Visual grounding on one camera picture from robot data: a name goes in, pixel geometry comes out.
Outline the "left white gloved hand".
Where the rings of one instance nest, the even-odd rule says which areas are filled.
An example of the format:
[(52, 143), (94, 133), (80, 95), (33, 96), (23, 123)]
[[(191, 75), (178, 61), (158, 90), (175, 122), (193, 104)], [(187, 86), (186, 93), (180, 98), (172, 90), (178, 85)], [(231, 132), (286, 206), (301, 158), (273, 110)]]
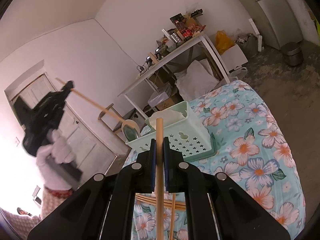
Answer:
[(75, 160), (75, 154), (71, 146), (68, 145), (66, 138), (58, 130), (50, 130), (47, 139), (49, 144), (41, 146), (36, 155), (36, 165), (44, 179), (44, 185), (55, 191), (70, 190), (72, 186), (48, 165), (47, 159), (52, 157), (58, 165), (68, 164)]

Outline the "pink checkered left forearm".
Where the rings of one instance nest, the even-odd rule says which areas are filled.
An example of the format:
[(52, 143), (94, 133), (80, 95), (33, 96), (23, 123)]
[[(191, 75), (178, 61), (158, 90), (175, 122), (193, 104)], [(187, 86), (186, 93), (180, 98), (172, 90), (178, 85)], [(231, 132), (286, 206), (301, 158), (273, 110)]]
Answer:
[(12, 230), (14, 230), (21, 239), (27, 239), (31, 230), (73, 193), (74, 191), (72, 189), (60, 191), (44, 187), (41, 212), (39, 215), (31, 215), (26, 211), (14, 214), (4, 209), (1, 209), (1, 213), (4, 215), (5, 221), (9, 223)]

